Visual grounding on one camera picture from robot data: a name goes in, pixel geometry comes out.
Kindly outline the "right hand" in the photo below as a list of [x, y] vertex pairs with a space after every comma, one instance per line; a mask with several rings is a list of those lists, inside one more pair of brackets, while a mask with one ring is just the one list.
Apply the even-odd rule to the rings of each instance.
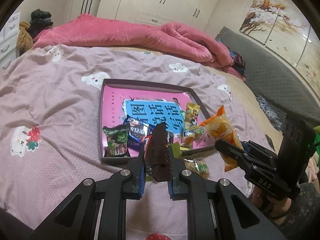
[[256, 186], [253, 187], [251, 202], [276, 225], [281, 225], [285, 222], [292, 204], [290, 198], [276, 200]]

